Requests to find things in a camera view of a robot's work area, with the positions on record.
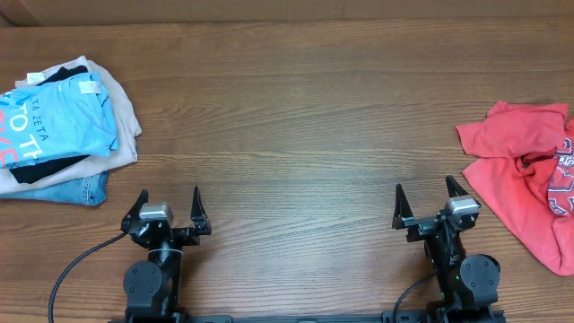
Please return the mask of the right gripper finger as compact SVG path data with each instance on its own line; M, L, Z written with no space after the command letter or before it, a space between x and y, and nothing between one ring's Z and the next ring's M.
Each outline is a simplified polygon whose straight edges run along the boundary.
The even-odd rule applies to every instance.
M446 185L448 189L448 195L450 198L468 196L468 192L460 186L460 184L455 180L455 178L452 175L446 176Z
M396 203L392 220L392 228L396 230L405 229L407 223L414 219L412 209L406 198L401 184L396 185Z

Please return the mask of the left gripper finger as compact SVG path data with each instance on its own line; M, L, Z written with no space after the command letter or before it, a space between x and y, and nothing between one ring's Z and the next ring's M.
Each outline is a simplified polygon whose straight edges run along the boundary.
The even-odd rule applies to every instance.
M205 221L207 219L198 186L194 187L190 218L192 221Z
M146 189L143 189L140 193L139 197L136 199L135 203L132 207L128 210L126 215L122 219L122 224L131 224L133 220L137 220L139 218L139 212L143 205L147 203L149 200L149 194Z

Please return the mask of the red printed t-shirt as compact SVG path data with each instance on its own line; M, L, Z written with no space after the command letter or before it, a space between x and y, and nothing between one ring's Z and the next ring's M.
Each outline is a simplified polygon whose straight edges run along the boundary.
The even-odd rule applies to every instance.
M573 122L568 104L497 102L457 125L475 162L463 175L526 248L557 275L573 273Z

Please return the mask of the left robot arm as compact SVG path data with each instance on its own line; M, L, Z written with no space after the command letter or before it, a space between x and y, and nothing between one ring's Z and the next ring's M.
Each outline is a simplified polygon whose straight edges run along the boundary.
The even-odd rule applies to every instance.
M183 248L199 245L202 236L212 233L198 188L194 189L190 219L191 226L174 227L168 204L151 203L146 190L122 219L122 232L147 250L147 259L133 263L124 274L126 322L192 320L179 305Z

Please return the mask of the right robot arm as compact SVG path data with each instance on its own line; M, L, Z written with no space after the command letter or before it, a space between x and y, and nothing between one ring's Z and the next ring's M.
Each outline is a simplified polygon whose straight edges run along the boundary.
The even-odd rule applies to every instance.
M492 304L499 299L500 263L492 256L468 256L460 233L476 225L481 204L452 177L446 177L448 199L435 215L417 218L401 185L396 185L392 227L406 230L406 240L422 241L433 271L407 288L392 310L381 314L383 322L496 323L506 320ZM436 279L441 299L423 310L401 310L404 299L416 288Z

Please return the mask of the folded blue jeans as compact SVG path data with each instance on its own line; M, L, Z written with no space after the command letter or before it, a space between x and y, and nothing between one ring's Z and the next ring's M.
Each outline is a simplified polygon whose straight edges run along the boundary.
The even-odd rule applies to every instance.
M37 200L54 203L96 206L107 199L109 173L72 179L45 188L2 194L2 199Z

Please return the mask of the beige folded garment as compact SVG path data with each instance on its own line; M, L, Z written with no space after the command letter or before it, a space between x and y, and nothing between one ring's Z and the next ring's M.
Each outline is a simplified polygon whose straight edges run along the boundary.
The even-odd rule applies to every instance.
M79 65L86 66L89 72L98 73L102 86L109 92L109 101L114 111L117 125L119 147L112 151L108 158L88 157L54 175L40 179L33 184L19 184L9 170L1 169L2 194L49 188L56 184L66 183L73 179L86 178L91 175L100 174L104 170L112 170L137 161L135 139L142 133L142 129L126 92L105 68L88 60L85 56L81 56L63 64L51 66L41 73L45 78L48 78L55 74L60 67L71 69Z

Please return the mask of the black folded garment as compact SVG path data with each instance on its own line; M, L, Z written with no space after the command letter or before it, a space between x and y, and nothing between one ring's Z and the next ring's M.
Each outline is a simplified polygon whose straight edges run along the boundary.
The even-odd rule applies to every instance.
M54 83L56 81L63 81L71 76L87 73L88 69L84 65L80 65L71 69L60 67L55 74L52 74L46 80L38 83L38 86L45 83ZM18 183L32 184L47 176L58 173L77 162L87 158L87 155L77 155L72 157L60 158L50 161L44 161L35 165L21 166L14 169L9 169L10 173L14 176Z

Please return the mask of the light blue folded t-shirt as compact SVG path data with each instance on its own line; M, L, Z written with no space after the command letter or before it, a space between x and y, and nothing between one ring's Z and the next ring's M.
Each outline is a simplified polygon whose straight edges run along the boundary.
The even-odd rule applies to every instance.
M98 73L81 73L1 95L1 166L68 157L108 157L119 147L109 92Z

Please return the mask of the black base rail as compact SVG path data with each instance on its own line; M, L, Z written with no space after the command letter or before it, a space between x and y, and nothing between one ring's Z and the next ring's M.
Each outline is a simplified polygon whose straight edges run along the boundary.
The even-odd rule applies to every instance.
M493 318L481 317L479 319L454 319L449 322L507 322L502 310L495 310ZM279 316L279 317L251 317L233 318L229 315L218 316L198 316L192 317L189 314L176 315L176 317L115 319L109 322L120 323L152 323L152 322L186 322L186 323L392 323L392 310L384 310L381 314L371 315L319 315L319 316ZM397 312L396 322L399 323L423 323L439 322L432 319L424 310L400 310Z

